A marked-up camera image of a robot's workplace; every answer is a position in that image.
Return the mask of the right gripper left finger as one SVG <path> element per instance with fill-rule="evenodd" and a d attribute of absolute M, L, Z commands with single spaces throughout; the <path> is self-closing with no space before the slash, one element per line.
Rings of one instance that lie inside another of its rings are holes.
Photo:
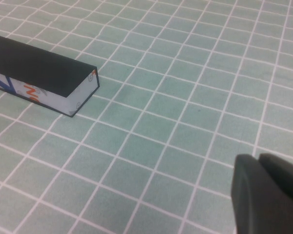
<path fill-rule="evenodd" d="M 260 218 L 258 185 L 263 175 L 259 158 L 237 155 L 231 184 L 231 200 L 239 234 L 293 234 L 293 218 Z"/>

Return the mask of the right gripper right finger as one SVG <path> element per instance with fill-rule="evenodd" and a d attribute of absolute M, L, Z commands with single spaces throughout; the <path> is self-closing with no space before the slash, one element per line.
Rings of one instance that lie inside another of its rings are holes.
<path fill-rule="evenodd" d="M 258 191 L 260 218 L 293 218 L 293 164 L 273 154 L 263 153 L 258 162 L 263 169 Z"/>

